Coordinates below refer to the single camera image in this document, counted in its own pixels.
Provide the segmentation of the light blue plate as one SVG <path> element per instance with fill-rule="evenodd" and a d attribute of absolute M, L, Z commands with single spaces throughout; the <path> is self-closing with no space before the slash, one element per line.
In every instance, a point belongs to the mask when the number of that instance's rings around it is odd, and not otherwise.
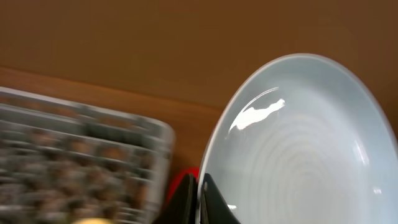
<path fill-rule="evenodd" d="M 364 84 L 315 54 L 254 72 L 223 111 L 210 175 L 241 223 L 396 223 L 397 139 Z"/>

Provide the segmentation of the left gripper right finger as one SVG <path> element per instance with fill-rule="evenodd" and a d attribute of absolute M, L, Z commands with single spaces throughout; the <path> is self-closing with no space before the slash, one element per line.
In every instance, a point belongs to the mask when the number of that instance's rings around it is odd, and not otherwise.
<path fill-rule="evenodd" d="M 210 174 L 205 174 L 200 189 L 201 224 L 240 224 L 226 204 Z"/>

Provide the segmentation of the yellow plastic cup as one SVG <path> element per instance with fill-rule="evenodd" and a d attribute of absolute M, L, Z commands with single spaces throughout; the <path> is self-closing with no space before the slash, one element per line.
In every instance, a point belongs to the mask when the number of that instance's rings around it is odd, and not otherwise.
<path fill-rule="evenodd" d="M 72 224 L 114 224 L 111 220 L 104 218 L 83 218 Z"/>

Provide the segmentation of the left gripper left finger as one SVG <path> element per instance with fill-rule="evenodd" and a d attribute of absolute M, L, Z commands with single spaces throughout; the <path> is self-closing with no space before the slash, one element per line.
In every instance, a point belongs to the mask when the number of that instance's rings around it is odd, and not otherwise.
<path fill-rule="evenodd" d="M 186 175 L 154 224 L 195 224 L 197 179 Z"/>

